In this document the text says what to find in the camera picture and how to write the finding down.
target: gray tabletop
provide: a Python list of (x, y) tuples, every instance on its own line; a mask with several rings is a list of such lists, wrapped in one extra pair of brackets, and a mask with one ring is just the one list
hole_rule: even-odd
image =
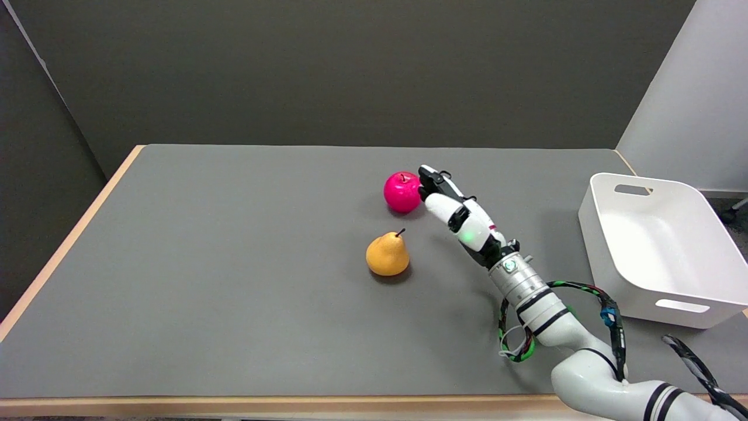
[[(498, 354), (498, 291), (386, 177), (448, 169), (546, 279), (591, 282), (577, 210), (613, 151), (151, 145), (0, 344), (0, 398), (552, 393), (568, 355)], [(377, 282), (369, 242), (407, 228), (411, 269)], [(592, 296), (559, 291), (601, 338)], [(742, 315), (709, 330), (627, 318), (632, 381), (698, 383), (674, 333), (748, 393)]]

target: black cable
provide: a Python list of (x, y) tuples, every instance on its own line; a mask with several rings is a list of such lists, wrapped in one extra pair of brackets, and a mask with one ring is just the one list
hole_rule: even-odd
[(696, 356), (695, 353), (680, 339), (673, 335), (662, 336), (662, 341), (668, 344), (673, 351), (683, 360), (683, 364), (691, 371), (699, 383), (706, 389), (711, 399), (711, 403), (720, 406), (731, 414), (740, 414), (744, 419), (748, 420), (748, 409), (744, 407), (740, 402), (732, 398), (727, 392), (720, 389), (720, 385), (717, 383), (717, 379), (711, 374), (706, 364), (701, 361), (701, 358)]
[[(618, 304), (605, 291), (593, 285), (582, 284), (579, 282), (553, 281), (547, 282), (549, 288), (574, 288), (595, 295), (600, 301), (600, 316), (608, 329), (610, 330), (610, 347), (613, 350), (613, 356), (616, 358), (616, 379), (623, 381), (624, 369), (626, 364), (626, 341), (623, 330), (623, 323)], [(504, 335), (506, 334), (506, 312), (509, 310), (509, 301), (504, 298), (499, 308), (499, 341), (505, 355), (514, 363), (521, 363), (532, 356), (535, 350), (535, 337), (529, 327), (524, 328), (524, 342), (519, 354), (509, 353), (509, 346), (505, 344)]]

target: black stripe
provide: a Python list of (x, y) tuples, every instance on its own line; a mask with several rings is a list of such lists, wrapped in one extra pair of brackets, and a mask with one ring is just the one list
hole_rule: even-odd
[(568, 313), (568, 309), (563, 309), (560, 312), (554, 314), (551, 318), (548, 319), (545, 323), (540, 325), (540, 327), (533, 331), (533, 335), (538, 336), (539, 334), (543, 333), (543, 330), (548, 329), (549, 326), (551, 326), (556, 320), (560, 319), (561, 316)]
[(552, 291), (550, 288), (546, 288), (543, 291), (540, 291), (535, 297), (530, 298), (528, 301), (526, 301), (521, 306), (517, 307), (517, 314), (522, 314), (523, 311), (529, 309), (533, 304), (537, 303), (541, 298), (545, 297), (546, 295), (550, 294)]
[(610, 369), (613, 370), (613, 374), (617, 373), (616, 366), (613, 365), (613, 362), (610, 361), (610, 360), (608, 360), (607, 357), (605, 357), (605, 355), (603, 353), (601, 353), (600, 351), (598, 351), (596, 349), (592, 349), (592, 348), (581, 348), (580, 351), (589, 351), (589, 352), (592, 352), (594, 354), (597, 354), (600, 358), (602, 358), (603, 360), (605, 360), (606, 363), (608, 363), (608, 365), (610, 366)]
[(665, 398), (665, 402), (662, 404), (662, 409), (660, 409), (660, 415), (657, 415), (657, 421), (665, 421), (670, 405), (672, 405), (672, 402), (675, 401), (675, 398), (679, 397), (681, 393), (683, 393), (683, 390), (675, 389)]
[(660, 386), (657, 386), (657, 388), (654, 389), (654, 392), (652, 392), (652, 395), (649, 396), (649, 401), (644, 409), (644, 421), (652, 421), (652, 411), (655, 409), (655, 404), (660, 398), (660, 395), (662, 395), (662, 392), (664, 392), (668, 387), (670, 387), (670, 384), (662, 383)]

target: robotic arm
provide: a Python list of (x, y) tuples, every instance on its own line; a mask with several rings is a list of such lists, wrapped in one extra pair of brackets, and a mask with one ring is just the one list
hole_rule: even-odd
[(426, 209), (447, 225), (473, 260), (488, 270), (491, 281), (517, 310), (521, 323), (543, 345), (576, 351), (551, 372), (554, 391), (569, 407), (618, 421), (747, 419), (740, 408), (715, 401), (711, 390), (712, 402), (724, 409), (663, 381), (628, 383), (625, 338), (615, 302), (611, 300), (610, 308), (601, 313), (611, 331), (611, 348), (567, 310), (529, 265), (529, 257), (519, 254), (519, 242), (507, 241), (475, 196), (465, 197), (449, 172), (424, 165), (418, 175)]

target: white panel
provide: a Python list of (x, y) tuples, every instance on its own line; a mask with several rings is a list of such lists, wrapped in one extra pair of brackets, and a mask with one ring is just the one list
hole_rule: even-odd
[(748, 192), (748, 1), (698, 0), (618, 144), (642, 176)]

